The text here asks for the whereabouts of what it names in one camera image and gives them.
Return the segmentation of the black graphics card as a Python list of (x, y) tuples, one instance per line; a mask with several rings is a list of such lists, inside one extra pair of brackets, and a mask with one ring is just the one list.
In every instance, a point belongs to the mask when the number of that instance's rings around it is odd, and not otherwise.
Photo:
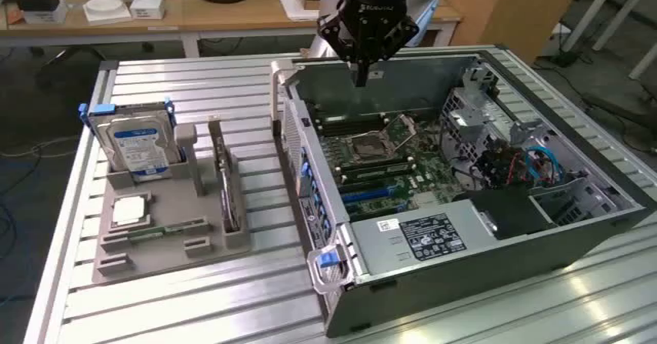
[(225, 232), (239, 232), (244, 226), (244, 202), (241, 199), (241, 182), (239, 176), (237, 158), (228, 147), (221, 119), (219, 115), (209, 118), (208, 131), (212, 140), (212, 150), (217, 180), (221, 185), (221, 214)]

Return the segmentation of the long blue expansion slot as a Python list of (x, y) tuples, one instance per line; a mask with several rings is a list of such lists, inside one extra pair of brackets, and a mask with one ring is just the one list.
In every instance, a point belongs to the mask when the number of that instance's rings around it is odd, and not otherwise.
[(365, 192), (343, 195), (341, 199), (344, 203), (369, 201), (372, 199), (389, 197), (395, 193), (395, 190), (395, 187), (384, 187)]

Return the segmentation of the white paper stack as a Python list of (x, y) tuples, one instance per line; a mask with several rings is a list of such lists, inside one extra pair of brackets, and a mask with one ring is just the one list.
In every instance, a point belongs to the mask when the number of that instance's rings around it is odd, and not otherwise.
[(315, 21), (320, 17), (320, 11), (304, 6), (305, 0), (280, 0), (285, 15), (293, 22)]

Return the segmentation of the wooden desk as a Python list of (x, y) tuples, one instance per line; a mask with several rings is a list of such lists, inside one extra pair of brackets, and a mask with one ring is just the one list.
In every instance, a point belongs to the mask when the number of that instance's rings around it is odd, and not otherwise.
[(197, 42), (208, 38), (313, 35), (313, 21), (296, 22), (280, 0), (245, 0), (215, 4), (204, 0), (167, 0), (160, 20), (136, 20), (91, 25), (83, 12), (88, 0), (65, 0), (71, 9), (65, 21), (55, 25), (9, 25), (9, 4), (0, 5), (0, 47), (93, 45), (124, 42), (176, 41), (185, 56), (199, 55)]

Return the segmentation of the wooden cabinet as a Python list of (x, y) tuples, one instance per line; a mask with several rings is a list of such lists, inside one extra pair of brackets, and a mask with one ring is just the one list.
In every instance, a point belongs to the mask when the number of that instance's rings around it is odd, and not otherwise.
[(532, 63), (573, 0), (445, 0), (461, 21), (452, 45), (504, 45)]

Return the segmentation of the metal socket cover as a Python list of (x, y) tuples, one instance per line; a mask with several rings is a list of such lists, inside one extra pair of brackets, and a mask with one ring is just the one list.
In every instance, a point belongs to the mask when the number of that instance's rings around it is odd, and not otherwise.
[(419, 134), (420, 126), (409, 114), (399, 114), (383, 129), (389, 148), (397, 152)]

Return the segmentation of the silver disk bay cage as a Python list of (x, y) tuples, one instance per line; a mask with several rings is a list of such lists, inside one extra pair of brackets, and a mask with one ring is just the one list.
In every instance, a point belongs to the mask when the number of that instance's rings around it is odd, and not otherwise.
[(489, 66), (475, 65), (449, 92), (440, 114), (440, 148), (449, 157), (475, 162), (496, 140), (510, 141), (516, 116), (497, 99), (497, 82)]

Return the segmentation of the CPU socket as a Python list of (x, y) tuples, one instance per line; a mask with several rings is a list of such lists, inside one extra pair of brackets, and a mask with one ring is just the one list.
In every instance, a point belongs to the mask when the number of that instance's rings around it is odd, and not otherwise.
[(383, 160), (393, 156), (388, 141), (375, 133), (351, 138), (349, 147), (353, 159), (360, 162)]

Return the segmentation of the black floor box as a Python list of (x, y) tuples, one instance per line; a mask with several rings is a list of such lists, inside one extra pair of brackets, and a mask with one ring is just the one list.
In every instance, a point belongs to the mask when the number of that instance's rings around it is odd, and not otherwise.
[(580, 53), (568, 51), (558, 52), (550, 57), (550, 63), (560, 68), (570, 67), (580, 60)]

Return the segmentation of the black installed RAM stick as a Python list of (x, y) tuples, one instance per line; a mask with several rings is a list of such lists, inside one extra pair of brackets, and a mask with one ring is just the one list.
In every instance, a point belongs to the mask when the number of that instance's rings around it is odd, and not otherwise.
[(413, 159), (388, 159), (377, 162), (343, 165), (336, 168), (337, 177), (344, 183), (407, 175), (415, 171)]

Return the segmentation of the small white box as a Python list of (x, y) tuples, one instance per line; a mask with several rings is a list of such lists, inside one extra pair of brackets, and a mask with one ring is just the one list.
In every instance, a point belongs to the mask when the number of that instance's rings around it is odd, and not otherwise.
[(133, 0), (129, 12), (133, 19), (160, 20), (165, 16), (165, 0)]

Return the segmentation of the white round part on base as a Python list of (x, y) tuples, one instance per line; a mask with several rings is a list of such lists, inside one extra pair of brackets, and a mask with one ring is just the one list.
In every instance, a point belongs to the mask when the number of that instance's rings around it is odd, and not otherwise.
[(83, 10), (89, 25), (108, 25), (132, 20), (121, 0), (89, 0), (83, 4)]

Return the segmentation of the dark chair base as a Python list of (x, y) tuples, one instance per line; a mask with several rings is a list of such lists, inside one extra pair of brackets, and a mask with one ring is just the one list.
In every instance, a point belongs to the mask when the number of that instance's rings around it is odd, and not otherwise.
[(657, 131), (657, 89), (640, 79), (626, 77), (624, 84), (616, 82), (598, 93), (585, 93), (582, 100), (586, 105)]

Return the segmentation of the hard disk with blue caddy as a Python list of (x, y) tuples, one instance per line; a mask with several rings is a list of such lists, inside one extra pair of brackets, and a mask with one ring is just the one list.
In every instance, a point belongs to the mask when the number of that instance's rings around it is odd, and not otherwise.
[(99, 140), (112, 171), (128, 172), (136, 182), (169, 178), (171, 165), (184, 159), (175, 141), (173, 112), (167, 99), (79, 106), (79, 118)]

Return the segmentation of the black office chair base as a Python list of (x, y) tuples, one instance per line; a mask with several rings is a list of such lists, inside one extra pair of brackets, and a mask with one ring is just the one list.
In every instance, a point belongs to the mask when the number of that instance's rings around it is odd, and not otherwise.
[(80, 68), (68, 68), (65, 62), (76, 55), (87, 54), (97, 62), (97, 67), (108, 67), (109, 70), (116, 69), (119, 62), (111, 60), (100, 52), (93, 45), (71, 45), (67, 46), (40, 67), (35, 74), (35, 86), (47, 91), (55, 86), (65, 84), (85, 84), (91, 81), (91, 69), (81, 70)]

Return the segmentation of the grey parts rack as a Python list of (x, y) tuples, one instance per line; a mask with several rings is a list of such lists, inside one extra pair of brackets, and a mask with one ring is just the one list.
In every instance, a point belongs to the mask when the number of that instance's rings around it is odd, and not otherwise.
[[(179, 125), (175, 133), (176, 143), (187, 151), (187, 160), (172, 165), (171, 178), (136, 184), (124, 172), (108, 175), (92, 269), (92, 281), (99, 285), (203, 266), (252, 249), (245, 213), (243, 229), (239, 232), (224, 230), (213, 150), (209, 157), (197, 158), (192, 124)], [(115, 200), (131, 196), (145, 198), (145, 215), (137, 223), (116, 226), (112, 223)], [(191, 234), (128, 240), (132, 231), (196, 220), (204, 220), (205, 226)]]

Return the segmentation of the grey power supply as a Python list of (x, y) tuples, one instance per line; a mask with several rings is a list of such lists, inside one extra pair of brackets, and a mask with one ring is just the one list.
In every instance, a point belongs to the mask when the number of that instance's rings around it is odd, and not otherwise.
[(441, 264), (499, 242), (468, 199), (353, 222), (351, 230), (372, 276)]

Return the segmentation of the silver perforated disk bay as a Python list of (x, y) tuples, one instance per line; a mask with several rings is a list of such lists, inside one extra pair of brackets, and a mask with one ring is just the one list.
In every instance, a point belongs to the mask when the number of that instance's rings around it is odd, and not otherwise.
[(602, 217), (622, 210), (589, 179), (578, 178), (562, 185), (530, 189), (529, 197), (542, 214), (558, 226)]

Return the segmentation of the white box with black top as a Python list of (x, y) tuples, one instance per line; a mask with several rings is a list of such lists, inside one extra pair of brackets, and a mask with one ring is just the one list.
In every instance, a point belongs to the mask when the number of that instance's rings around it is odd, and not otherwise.
[(23, 19), (29, 25), (63, 24), (68, 13), (65, 0), (16, 0)]

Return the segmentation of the blue case latch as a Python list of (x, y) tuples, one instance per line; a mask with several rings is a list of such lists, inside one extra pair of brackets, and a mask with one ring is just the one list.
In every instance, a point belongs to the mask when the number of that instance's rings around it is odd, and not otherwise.
[(327, 269), (333, 266), (339, 266), (341, 263), (341, 257), (336, 250), (321, 252), (316, 259), (316, 264), (320, 269)]

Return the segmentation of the silver CPU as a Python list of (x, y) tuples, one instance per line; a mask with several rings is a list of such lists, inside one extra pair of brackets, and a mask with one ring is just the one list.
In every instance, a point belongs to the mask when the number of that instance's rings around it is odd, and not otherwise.
[(131, 196), (115, 200), (112, 223), (124, 226), (137, 223), (145, 215), (145, 198)]

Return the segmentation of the green RAM stick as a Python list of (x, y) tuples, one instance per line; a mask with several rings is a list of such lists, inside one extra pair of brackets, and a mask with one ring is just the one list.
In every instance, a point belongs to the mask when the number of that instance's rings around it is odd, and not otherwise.
[(141, 229), (128, 233), (128, 240), (131, 242), (157, 239), (173, 235), (187, 235), (195, 232), (199, 227), (205, 226), (204, 220), (196, 220), (193, 222), (179, 223), (171, 226), (157, 226), (149, 229)]

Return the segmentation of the open dark PC case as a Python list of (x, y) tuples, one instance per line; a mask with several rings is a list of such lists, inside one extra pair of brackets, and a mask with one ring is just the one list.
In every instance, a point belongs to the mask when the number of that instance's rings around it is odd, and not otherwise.
[[(456, 168), (479, 181), (452, 201), (471, 200), (495, 246), (395, 275), (372, 276), (357, 256), (347, 210), (320, 148), (311, 107), (329, 114), (433, 109), (440, 119), (467, 68), (488, 65), (497, 99), (516, 116), (510, 141), (496, 140), (477, 160)], [(540, 74), (504, 48), (417, 49), (377, 63), (356, 87), (336, 58), (287, 58), (272, 64), (272, 123), (311, 284), (331, 337), (363, 332), (476, 294), (570, 266), (604, 241), (657, 212), (653, 175), (630, 155), (613, 157), (614, 140)], [(622, 210), (558, 226), (529, 197), (589, 179)], [(341, 263), (320, 269), (321, 252)]]

